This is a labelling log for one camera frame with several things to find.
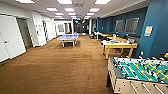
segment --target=table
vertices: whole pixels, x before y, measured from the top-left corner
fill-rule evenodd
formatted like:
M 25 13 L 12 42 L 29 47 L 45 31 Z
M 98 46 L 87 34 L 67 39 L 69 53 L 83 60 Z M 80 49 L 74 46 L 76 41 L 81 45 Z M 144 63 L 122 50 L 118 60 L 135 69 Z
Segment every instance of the table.
M 96 35 L 96 40 L 99 40 L 99 35 L 101 35 L 102 33 L 100 33 L 100 32 L 94 32 L 94 34 Z
M 111 40 L 119 40 L 119 41 L 127 41 L 127 39 L 123 39 L 123 38 L 120 38 L 120 37 L 107 37 L 108 39 L 111 39 Z
M 168 94 L 166 69 L 167 61 L 109 57 L 106 86 L 119 94 Z
M 123 53 L 123 48 L 130 48 L 128 57 L 131 57 L 133 48 L 137 48 L 137 45 L 138 45 L 138 44 L 129 44 L 129 43 L 111 43 L 110 41 L 101 41 L 101 43 L 103 44 L 103 55 L 105 53 L 105 49 L 107 48 L 106 59 L 108 59 L 110 48 L 122 48 L 121 53 Z
M 62 40 L 62 47 L 65 46 L 66 42 L 72 42 L 73 47 L 76 45 L 78 39 L 78 34 L 65 34 L 57 38 L 57 40 Z

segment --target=blue accent wall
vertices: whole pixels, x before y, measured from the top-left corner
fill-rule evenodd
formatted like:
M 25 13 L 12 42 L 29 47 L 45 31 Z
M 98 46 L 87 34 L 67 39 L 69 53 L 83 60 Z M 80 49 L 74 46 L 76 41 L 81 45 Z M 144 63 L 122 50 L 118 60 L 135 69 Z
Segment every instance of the blue accent wall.
M 144 36 L 146 26 L 153 26 L 150 37 Z M 168 0 L 151 0 L 143 26 L 137 56 L 143 51 L 143 58 L 157 57 L 168 51 Z
M 147 12 L 147 7 L 141 8 L 138 10 L 134 10 L 131 12 L 127 12 L 124 14 L 120 14 L 117 16 L 110 16 L 107 18 L 98 18 L 98 24 L 97 24 L 97 30 L 102 32 L 102 33 L 107 33 L 107 32 L 113 32 L 115 33 L 115 24 L 117 20 L 124 20 L 124 25 L 123 25 L 123 32 L 118 32 L 119 34 L 125 35 L 126 33 L 124 32 L 124 26 L 126 23 L 126 19 L 130 18 L 137 18 L 139 17 L 139 22 L 138 22 L 138 27 L 136 30 L 136 35 L 141 35 L 145 16 Z

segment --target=ping pong table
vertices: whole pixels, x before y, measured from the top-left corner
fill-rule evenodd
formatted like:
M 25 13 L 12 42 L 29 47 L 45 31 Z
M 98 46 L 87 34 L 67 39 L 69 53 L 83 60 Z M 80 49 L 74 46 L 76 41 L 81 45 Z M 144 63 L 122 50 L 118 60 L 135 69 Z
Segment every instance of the ping pong table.
M 62 40 L 62 47 L 65 47 L 66 42 L 72 42 L 73 47 L 76 45 L 78 39 L 78 34 L 65 34 L 57 38 L 57 40 Z

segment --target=recessed ceiling light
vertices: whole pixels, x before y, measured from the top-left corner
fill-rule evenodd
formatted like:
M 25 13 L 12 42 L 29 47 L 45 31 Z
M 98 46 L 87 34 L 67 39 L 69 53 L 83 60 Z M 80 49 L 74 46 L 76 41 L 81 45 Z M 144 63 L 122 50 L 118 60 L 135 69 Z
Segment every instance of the recessed ceiling light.
M 94 13 L 87 13 L 87 15 L 94 15 Z
M 89 11 L 90 12 L 98 12 L 100 9 L 99 8 L 91 8 Z
M 61 18 L 62 16 L 55 16 L 55 17 L 57 17 L 57 18 Z
M 56 8 L 47 8 L 48 11 L 58 11 Z
M 55 13 L 56 15 L 64 15 L 63 13 Z
M 60 4 L 72 4 L 71 0 L 57 0 Z
M 76 16 L 71 16 L 72 18 L 76 18 Z
M 59 18 L 59 19 L 65 19 L 65 18 Z
M 76 15 L 75 13 L 68 13 L 69 15 Z
M 74 10 L 74 8 L 65 8 L 65 11 L 67 11 L 67 12 L 74 12 L 75 10 Z
M 111 0 L 96 0 L 95 4 L 107 4 Z
M 85 16 L 85 18 L 90 18 L 91 16 Z
M 18 1 L 18 2 L 20 2 L 20 3 L 35 3 L 35 2 L 32 1 L 32 0 L 16 0 L 16 1 Z

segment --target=glass window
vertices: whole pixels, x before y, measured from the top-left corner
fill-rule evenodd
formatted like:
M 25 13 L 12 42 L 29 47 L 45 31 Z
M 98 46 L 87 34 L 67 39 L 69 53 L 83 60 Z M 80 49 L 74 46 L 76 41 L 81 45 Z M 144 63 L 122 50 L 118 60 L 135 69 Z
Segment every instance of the glass window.
M 115 31 L 122 32 L 123 31 L 123 23 L 124 23 L 123 20 L 117 20 L 116 21 L 116 26 L 115 26 Z
M 138 21 L 139 21 L 139 18 L 127 19 L 124 32 L 135 33 L 137 29 Z

